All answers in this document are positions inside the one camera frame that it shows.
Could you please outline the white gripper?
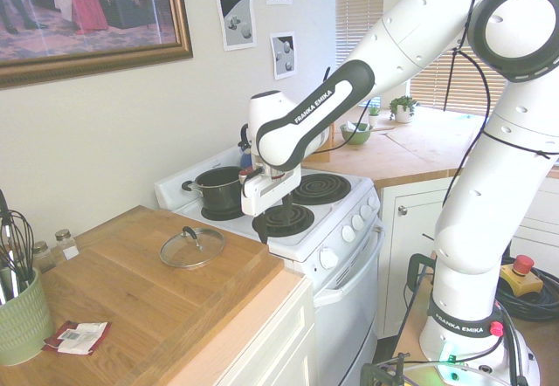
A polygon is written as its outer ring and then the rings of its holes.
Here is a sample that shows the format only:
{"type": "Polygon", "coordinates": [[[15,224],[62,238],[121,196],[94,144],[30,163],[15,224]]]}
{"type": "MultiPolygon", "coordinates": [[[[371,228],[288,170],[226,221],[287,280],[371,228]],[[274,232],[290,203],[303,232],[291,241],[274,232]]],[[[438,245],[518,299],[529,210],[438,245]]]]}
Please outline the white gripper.
{"type": "Polygon", "coordinates": [[[244,214],[255,217],[252,228],[262,244],[266,245],[268,240],[266,214],[263,212],[282,199],[283,225],[290,225],[293,212],[293,197],[290,193],[299,186],[300,180],[301,168],[277,177],[264,174],[262,168],[247,168],[239,172],[241,208],[244,214]]]}

